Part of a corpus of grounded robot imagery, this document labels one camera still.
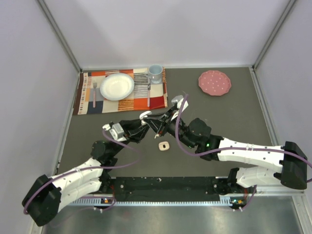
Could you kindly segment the white earbud case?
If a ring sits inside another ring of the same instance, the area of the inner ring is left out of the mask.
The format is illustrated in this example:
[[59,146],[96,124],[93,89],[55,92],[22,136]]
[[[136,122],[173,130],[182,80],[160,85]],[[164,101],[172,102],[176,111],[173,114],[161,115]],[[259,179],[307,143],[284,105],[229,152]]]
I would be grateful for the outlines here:
[[150,115],[151,113],[152,113],[151,111],[146,111],[146,112],[143,112],[142,114],[139,115],[139,119],[141,120],[142,125],[146,124],[145,118],[147,118],[148,115]]

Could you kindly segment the beige earbud case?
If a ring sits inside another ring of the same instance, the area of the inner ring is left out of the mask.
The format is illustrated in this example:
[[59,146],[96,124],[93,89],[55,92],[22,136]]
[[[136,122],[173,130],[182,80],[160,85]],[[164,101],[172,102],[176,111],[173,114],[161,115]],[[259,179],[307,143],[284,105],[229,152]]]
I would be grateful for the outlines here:
[[163,141],[158,144],[158,148],[160,151],[167,151],[170,148],[170,144],[167,141]]

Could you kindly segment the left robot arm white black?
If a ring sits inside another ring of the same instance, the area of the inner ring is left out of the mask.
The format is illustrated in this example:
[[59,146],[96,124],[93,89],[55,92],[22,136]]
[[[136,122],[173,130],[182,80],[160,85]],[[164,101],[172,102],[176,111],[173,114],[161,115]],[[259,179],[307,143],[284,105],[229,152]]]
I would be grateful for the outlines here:
[[38,177],[22,201],[23,212],[38,226],[48,224],[65,206],[93,192],[106,193],[109,171],[117,169],[115,157],[129,143],[141,142],[149,125],[141,119],[122,120],[103,126],[105,140],[95,141],[90,158],[62,174]]

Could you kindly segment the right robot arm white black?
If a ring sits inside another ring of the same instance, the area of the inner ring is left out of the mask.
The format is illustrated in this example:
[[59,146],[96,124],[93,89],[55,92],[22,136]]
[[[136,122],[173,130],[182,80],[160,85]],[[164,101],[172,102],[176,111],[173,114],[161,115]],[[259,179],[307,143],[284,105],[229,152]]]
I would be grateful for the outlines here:
[[234,168],[228,175],[228,188],[239,193],[254,185],[278,185],[304,190],[307,188],[308,160],[300,147],[287,141],[283,146],[261,146],[233,141],[211,133],[211,128],[199,118],[185,124],[179,111],[153,115],[147,111],[140,115],[142,124],[148,125],[161,137],[174,136],[179,144],[196,148],[194,156],[211,161],[235,161],[250,164],[250,168]]

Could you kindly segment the patterned orange placemat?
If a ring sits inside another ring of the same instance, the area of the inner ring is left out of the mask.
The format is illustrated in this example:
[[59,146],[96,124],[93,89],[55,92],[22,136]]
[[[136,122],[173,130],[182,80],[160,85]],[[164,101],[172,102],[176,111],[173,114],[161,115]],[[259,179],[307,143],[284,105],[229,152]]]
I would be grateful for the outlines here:
[[168,107],[165,69],[152,83],[147,68],[80,73],[73,115],[154,110]]

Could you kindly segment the white bowl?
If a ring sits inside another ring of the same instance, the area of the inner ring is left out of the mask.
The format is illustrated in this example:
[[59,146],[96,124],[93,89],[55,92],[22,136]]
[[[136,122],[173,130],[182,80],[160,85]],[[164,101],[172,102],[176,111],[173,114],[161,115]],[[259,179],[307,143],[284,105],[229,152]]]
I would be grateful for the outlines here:
[[99,90],[105,99],[119,101],[132,93],[134,85],[134,80],[130,75],[115,73],[103,79]]

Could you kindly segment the light blue mug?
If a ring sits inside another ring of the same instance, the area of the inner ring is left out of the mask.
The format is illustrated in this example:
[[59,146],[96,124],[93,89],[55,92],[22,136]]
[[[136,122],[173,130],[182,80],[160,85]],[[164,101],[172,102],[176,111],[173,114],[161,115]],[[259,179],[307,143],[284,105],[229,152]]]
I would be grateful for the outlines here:
[[153,64],[148,68],[145,76],[150,79],[151,83],[158,84],[162,82],[163,67],[159,64]]

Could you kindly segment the pink dotted plate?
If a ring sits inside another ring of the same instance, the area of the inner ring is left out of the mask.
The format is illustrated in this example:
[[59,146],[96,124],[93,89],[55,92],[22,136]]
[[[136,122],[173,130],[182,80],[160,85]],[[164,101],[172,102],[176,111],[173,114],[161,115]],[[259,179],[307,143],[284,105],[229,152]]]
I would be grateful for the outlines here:
[[229,92],[232,84],[229,77],[217,70],[209,70],[198,78],[198,85],[202,92],[211,96],[222,96]]

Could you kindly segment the pink handled knife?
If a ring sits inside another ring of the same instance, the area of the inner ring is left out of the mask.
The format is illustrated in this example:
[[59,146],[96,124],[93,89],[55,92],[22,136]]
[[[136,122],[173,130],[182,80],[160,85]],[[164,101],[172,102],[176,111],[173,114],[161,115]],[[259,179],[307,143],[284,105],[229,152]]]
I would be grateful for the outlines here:
[[151,90],[151,82],[148,82],[147,85],[147,106],[150,107],[150,90]]

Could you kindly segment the pink handled fork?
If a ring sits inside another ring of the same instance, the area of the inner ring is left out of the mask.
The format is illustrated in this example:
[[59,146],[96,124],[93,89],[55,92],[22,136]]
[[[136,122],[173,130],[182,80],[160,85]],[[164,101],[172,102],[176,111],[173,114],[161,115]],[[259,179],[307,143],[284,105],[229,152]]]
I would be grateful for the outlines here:
[[96,108],[97,81],[93,80],[93,108]]

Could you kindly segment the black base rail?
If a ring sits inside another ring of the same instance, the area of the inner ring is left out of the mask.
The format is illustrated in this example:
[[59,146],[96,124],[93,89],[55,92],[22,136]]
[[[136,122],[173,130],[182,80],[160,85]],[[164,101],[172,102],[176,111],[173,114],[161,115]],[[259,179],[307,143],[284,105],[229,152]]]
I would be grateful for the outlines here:
[[215,177],[117,177],[111,187],[120,202],[218,201],[232,192],[226,179]]

